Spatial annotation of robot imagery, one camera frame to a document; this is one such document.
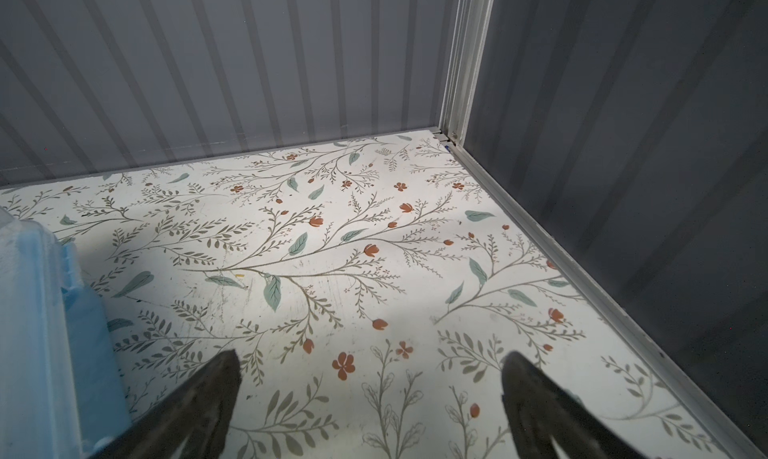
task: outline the corrugated panel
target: corrugated panel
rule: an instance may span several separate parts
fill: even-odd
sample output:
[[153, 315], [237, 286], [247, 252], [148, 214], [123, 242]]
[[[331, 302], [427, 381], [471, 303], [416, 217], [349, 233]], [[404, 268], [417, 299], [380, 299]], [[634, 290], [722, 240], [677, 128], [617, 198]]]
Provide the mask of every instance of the corrugated panel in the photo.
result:
[[433, 126], [454, 13], [455, 0], [0, 0], [0, 180]]
[[765, 24], [768, 0], [496, 0], [465, 147], [768, 450]]

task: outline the floral wallpaper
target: floral wallpaper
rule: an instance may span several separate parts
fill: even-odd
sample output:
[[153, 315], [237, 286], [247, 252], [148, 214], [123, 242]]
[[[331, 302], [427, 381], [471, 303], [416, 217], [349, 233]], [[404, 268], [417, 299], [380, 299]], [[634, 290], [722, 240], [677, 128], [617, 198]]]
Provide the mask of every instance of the floral wallpaper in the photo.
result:
[[427, 131], [4, 190], [75, 241], [141, 417], [222, 349], [225, 457], [516, 457], [517, 349], [649, 457], [724, 457]]

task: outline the red flower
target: red flower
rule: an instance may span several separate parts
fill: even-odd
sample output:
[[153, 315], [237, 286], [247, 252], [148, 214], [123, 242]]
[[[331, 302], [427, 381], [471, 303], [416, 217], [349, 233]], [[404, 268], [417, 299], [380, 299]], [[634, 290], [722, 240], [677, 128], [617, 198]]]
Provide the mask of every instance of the red flower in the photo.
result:
[[362, 250], [362, 252], [366, 253], [368, 257], [373, 257], [374, 254], [379, 252], [379, 248], [376, 247], [376, 244], [369, 244]]
[[373, 329], [377, 331], [383, 331], [389, 325], [384, 319], [376, 319], [373, 321]]
[[413, 348], [411, 346], [406, 347], [405, 341], [400, 341], [400, 347], [395, 350], [397, 355], [402, 355], [403, 359], [408, 358], [408, 354], [413, 354]]
[[562, 312], [558, 311], [557, 309], [549, 308], [549, 319], [560, 324], [563, 321], [564, 317], [565, 316], [563, 315]]
[[339, 379], [346, 381], [346, 375], [352, 374], [355, 371], [355, 365], [352, 364], [354, 361], [355, 358], [346, 352], [339, 354], [339, 359], [333, 360], [333, 368], [339, 369]]

